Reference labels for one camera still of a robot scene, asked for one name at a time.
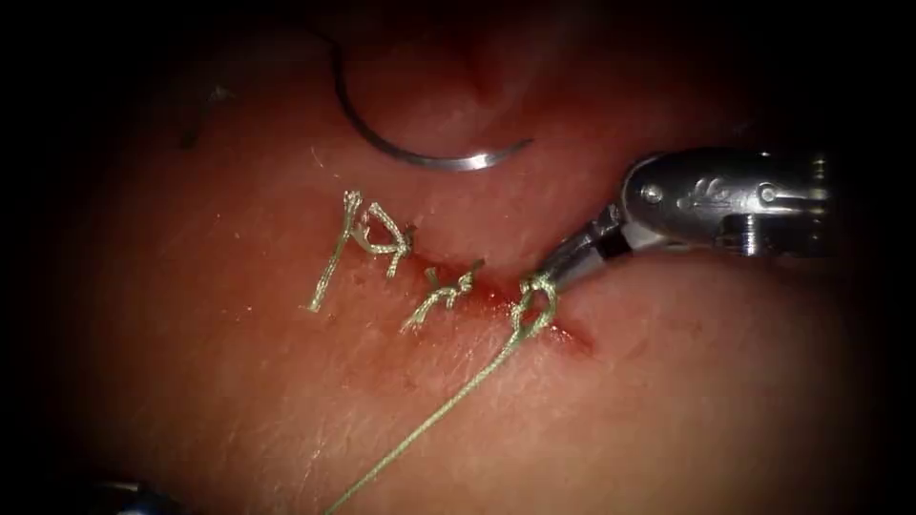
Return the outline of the left arm needle driver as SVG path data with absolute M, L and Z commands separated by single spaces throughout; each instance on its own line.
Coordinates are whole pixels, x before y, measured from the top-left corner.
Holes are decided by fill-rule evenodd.
M 90 486 L 86 514 L 178 514 L 179 502 L 142 483 L 101 482 Z

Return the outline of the right arm needle driver jaw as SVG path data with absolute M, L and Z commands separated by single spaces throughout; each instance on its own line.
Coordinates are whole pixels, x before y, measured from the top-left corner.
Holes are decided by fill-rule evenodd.
M 572 278 L 590 259 L 601 260 L 597 246 L 613 231 L 612 216 L 602 215 L 586 222 L 547 253 L 538 265 L 538 275 L 549 280 Z
M 557 292 L 601 269 L 614 253 L 615 238 L 570 237 L 546 256 L 546 278 Z

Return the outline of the right arm needle driver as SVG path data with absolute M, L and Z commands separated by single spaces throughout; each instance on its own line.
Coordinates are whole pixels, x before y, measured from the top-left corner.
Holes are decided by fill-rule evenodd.
M 741 257 L 838 253 L 824 154 L 692 148 L 652 154 L 623 176 L 599 254 L 712 249 Z

